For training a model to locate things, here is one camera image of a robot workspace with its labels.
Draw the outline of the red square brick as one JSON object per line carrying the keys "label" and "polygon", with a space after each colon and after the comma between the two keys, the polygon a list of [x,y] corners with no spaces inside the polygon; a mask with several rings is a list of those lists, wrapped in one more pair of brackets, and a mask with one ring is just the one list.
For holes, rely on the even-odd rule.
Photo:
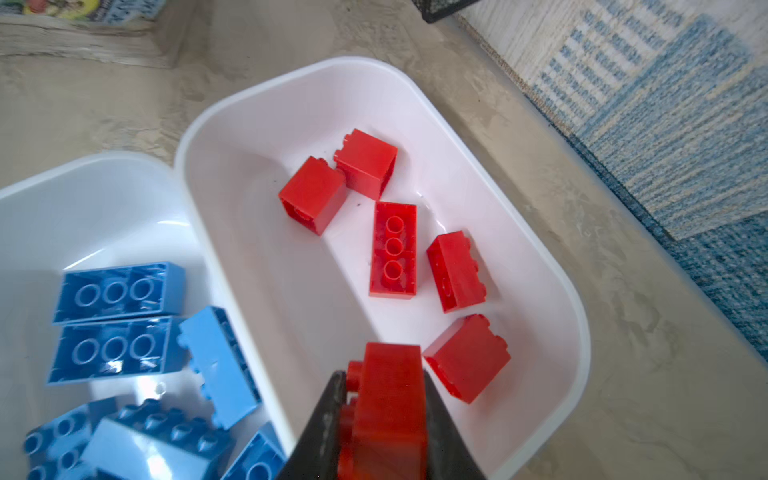
{"label": "red square brick", "polygon": [[426,253],[444,313],[486,301],[487,288],[479,278],[479,264],[463,231],[438,235]]}

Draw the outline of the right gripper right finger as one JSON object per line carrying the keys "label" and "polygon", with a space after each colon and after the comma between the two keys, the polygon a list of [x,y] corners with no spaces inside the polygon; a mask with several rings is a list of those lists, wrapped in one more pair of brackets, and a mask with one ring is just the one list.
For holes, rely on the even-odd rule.
{"label": "right gripper right finger", "polygon": [[467,449],[437,388],[424,370],[427,427],[427,478],[431,480],[485,480]]}

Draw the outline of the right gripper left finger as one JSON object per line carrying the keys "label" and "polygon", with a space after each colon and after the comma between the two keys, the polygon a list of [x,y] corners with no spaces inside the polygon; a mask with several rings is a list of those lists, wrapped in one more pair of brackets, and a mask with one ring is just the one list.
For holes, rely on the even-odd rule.
{"label": "right gripper left finger", "polygon": [[341,410],[346,404],[346,373],[334,372],[277,480],[336,480],[341,450]]}

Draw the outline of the red brick small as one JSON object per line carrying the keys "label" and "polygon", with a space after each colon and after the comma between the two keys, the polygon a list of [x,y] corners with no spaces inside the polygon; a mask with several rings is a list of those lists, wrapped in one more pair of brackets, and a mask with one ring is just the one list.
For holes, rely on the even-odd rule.
{"label": "red brick small", "polygon": [[351,361],[341,409],[339,479],[424,479],[426,393],[417,345],[369,343]]}

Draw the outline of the light blue brick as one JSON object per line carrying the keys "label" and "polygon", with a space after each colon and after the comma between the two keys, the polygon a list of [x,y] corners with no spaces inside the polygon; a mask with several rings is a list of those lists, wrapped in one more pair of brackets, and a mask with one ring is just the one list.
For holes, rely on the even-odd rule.
{"label": "light blue brick", "polygon": [[177,343],[203,378],[202,396],[214,407],[212,423],[229,430],[262,404],[226,311],[207,306],[179,324]]}
{"label": "light blue brick", "polygon": [[102,418],[82,459],[119,479],[211,479],[234,445],[229,432],[205,419],[148,399]]}

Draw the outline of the blue diagonal brick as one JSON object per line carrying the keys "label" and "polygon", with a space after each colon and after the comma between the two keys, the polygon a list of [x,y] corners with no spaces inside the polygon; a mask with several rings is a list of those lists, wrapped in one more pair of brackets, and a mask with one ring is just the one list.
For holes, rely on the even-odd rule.
{"label": "blue diagonal brick", "polygon": [[271,422],[263,425],[241,451],[221,480],[274,480],[287,456]]}

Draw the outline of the red long brick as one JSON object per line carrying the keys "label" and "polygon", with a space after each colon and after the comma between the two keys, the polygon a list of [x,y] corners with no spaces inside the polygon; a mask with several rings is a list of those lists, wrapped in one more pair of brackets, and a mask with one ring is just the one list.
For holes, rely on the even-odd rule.
{"label": "red long brick", "polygon": [[375,203],[369,295],[410,299],[417,293],[415,205]]}

